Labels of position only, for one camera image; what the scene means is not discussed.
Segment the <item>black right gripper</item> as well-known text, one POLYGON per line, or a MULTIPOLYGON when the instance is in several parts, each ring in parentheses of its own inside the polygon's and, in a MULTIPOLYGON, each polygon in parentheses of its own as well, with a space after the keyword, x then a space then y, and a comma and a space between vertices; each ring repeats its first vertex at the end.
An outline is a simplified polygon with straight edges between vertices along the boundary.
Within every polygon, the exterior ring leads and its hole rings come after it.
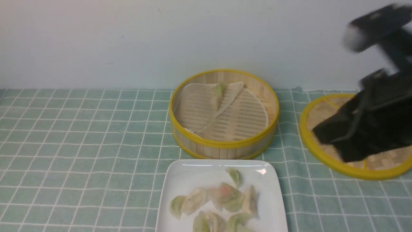
POLYGON ((411 145, 411 33, 401 28, 372 41, 350 27, 344 35, 344 45, 353 52, 375 44, 398 72, 380 69, 362 78, 361 90, 312 130, 345 163, 411 145))

